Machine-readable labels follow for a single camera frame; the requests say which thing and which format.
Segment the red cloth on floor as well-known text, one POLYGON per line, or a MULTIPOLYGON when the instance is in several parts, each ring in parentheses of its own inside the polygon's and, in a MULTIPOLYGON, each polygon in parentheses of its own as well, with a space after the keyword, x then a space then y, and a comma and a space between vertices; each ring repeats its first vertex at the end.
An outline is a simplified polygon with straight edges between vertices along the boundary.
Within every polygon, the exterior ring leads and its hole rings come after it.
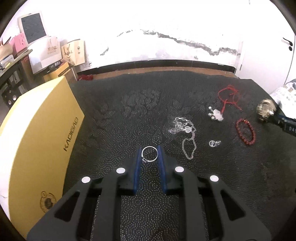
POLYGON ((90 80, 93 80, 93 75, 90 74, 90 75, 79 75, 78 76, 78 81, 81 81, 81 80, 86 80, 86 81, 90 81, 90 80))

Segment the white paper shopping bag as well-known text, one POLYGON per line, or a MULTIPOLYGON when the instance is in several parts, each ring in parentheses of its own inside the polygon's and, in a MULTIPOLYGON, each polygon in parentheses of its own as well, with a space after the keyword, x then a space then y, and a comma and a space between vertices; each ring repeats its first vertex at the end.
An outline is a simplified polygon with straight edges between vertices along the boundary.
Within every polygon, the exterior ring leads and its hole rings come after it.
POLYGON ((60 42, 57 37, 42 37, 28 47, 32 52, 29 60, 33 74, 62 59, 60 42))

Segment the silver bell charm cluster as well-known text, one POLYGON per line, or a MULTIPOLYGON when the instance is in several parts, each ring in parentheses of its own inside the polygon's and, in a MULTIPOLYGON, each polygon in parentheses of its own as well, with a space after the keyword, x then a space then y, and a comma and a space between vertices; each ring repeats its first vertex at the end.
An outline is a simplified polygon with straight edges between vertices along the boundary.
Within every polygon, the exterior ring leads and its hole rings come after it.
POLYGON ((223 121, 223 115, 222 113, 217 110, 217 109, 213 109, 211 106, 208 107, 209 113, 208 116, 211 118, 211 120, 214 121, 223 121))

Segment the pink box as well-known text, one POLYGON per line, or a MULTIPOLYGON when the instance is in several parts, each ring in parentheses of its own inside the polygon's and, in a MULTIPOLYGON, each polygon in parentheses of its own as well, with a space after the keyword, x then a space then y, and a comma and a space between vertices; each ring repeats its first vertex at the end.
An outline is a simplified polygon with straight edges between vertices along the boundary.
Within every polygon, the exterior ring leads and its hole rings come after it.
POLYGON ((24 49, 27 48, 28 43, 25 37, 25 33, 19 33, 15 37, 10 40, 10 45, 13 48, 13 56, 17 56, 17 54, 24 49))

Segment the yellow cardboard box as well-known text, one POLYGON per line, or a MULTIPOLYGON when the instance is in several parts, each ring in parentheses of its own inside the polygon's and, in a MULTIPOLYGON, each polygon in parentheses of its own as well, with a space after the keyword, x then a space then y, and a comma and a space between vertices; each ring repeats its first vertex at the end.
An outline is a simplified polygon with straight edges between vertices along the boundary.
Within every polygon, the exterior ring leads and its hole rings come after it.
POLYGON ((1 124, 1 207, 22 237, 62 197, 83 119, 59 77, 20 96, 1 124))

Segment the yellow storage box on floor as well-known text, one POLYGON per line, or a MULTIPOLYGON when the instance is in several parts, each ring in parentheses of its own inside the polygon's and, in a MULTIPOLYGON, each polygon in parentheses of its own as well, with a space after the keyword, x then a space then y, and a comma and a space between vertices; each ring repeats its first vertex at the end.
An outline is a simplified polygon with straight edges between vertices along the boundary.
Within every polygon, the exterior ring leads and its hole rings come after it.
POLYGON ((58 77, 65 77, 68 83, 74 83, 77 81, 78 75, 73 67, 68 62, 60 65, 56 70, 43 76, 44 81, 56 79, 58 77))

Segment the small silver charm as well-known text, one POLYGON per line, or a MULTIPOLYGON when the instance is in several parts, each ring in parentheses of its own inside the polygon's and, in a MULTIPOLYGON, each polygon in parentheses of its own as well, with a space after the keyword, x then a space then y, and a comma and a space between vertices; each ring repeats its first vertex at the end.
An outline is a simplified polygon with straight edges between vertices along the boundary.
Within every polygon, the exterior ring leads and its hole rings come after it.
POLYGON ((215 140, 210 140, 209 141, 209 146, 212 147, 212 148, 217 147, 220 144, 221 144, 221 141, 215 141, 215 140))

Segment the white plastic package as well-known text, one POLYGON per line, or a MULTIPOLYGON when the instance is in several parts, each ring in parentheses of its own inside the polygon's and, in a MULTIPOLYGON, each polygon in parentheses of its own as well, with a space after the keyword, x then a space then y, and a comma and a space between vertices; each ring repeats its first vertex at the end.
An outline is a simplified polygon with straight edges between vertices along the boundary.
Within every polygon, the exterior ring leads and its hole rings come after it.
POLYGON ((286 115, 295 112, 295 79, 274 90, 270 96, 286 115))

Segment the wooden desk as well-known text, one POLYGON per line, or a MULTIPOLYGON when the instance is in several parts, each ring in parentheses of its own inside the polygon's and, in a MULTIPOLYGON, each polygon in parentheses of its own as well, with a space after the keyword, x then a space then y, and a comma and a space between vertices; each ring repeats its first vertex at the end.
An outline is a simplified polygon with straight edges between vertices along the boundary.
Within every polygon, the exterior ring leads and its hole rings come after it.
POLYGON ((22 61, 27 59, 27 63, 30 64, 29 54, 32 50, 27 49, 22 54, 16 57, 16 59, 1 73, 1 88, 4 87, 5 84, 9 84, 9 78, 14 74, 14 72, 18 71, 20 82, 18 84, 23 85, 26 90, 31 90, 31 79, 27 71, 22 65, 22 61))

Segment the black wrist watch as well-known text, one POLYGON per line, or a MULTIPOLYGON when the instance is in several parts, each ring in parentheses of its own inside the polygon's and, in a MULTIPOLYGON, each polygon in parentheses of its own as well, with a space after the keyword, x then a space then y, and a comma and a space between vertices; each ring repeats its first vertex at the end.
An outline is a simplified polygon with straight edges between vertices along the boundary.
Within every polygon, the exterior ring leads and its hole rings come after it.
POLYGON ((258 104, 256 113, 260 121, 272 123, 273 125, 280 127, 283 132, 295 136, 295 119, 280 114, 279 109, 280 108, 275 105, 274 101, 271 99, 264 99, 258 104))

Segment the black dotted table mat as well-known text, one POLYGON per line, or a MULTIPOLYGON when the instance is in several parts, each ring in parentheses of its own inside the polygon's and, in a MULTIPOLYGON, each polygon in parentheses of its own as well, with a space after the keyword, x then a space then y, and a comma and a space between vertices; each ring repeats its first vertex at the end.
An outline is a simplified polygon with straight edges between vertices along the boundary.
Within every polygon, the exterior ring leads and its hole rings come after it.
POLYGON ((122 240, 178 240, 179 201, 161 190, 155 150, 195 175, 217 175, 269 229, 295 240, 295 137, 257 119, 268 94, 252 80, 168 71, 81 80, 71 90, 84 113, 64 191, 101 178, 144 148, 137 194, 121 200, 122 240), (224 120, 211 120, 208 107, 224 120), (209 141, 221 141, 210 147, 209 141))

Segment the beige paper shopping bag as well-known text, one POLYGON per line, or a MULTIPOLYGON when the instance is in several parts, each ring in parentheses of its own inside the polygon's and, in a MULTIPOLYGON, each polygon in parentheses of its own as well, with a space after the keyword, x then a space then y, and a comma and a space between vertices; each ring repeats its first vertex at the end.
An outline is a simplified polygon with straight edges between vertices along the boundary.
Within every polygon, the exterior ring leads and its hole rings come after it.
POLYGON ((84 41, 81 39, 70 41, 61 47, 63 60, 72 66, 85 63, 84 41))

